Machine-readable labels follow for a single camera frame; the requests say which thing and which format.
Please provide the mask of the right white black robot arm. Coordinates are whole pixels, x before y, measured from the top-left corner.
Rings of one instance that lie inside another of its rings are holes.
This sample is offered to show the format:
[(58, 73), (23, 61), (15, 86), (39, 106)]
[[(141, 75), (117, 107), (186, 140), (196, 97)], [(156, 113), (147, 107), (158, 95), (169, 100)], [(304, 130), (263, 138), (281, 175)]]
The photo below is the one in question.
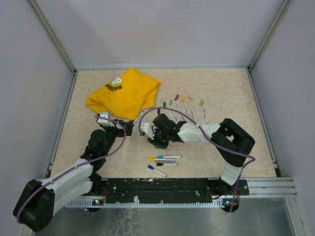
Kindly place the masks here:
[(150, 144), (160, 149), (166, 149), (169, 142), (213, 144), (225, 160), (219, 178), (219, 190), (213, 194), (237, 194), (240, 176), (255, 140), (232, 119), (226, 118), (218, 124), (200, 125), (186, 121), (175, 123), (165, 114), (159, 114), (152, 125), (143, 123), (139, 130), (148, 136)]

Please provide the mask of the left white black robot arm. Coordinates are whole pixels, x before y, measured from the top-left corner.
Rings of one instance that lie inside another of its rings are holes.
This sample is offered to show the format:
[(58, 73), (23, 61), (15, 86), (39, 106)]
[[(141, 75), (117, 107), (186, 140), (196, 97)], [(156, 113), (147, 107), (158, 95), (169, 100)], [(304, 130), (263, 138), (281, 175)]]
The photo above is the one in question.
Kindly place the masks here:
[(25, 185), (13, 210), (19, 224), (40, 232), (72, 200), (102, 191), (101, 177), (97, 172), (106, 158), (117, 152), (111, 150), (115, 139), (126, 139), (132, 134), (134, 122), (98, 118), (97, 123), (101, 128), (91, 133), (84, 153), (73, 165), (55, 176), (32, 179)]

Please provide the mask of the lime green cap marker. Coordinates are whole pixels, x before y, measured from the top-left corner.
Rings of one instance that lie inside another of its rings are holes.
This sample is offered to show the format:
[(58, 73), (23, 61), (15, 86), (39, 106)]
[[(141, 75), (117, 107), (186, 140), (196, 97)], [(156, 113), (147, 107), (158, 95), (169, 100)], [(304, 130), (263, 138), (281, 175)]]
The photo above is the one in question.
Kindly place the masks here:
[(205, 106), (205, 104), (203, 104), (202, 107), (203, 107), (203, 112), (204, 112), (205, 123), (206, 123), (206, 124), (209, 124), (208, 115), (207, 115), (207, 111), (206, 111), (206, 106)]

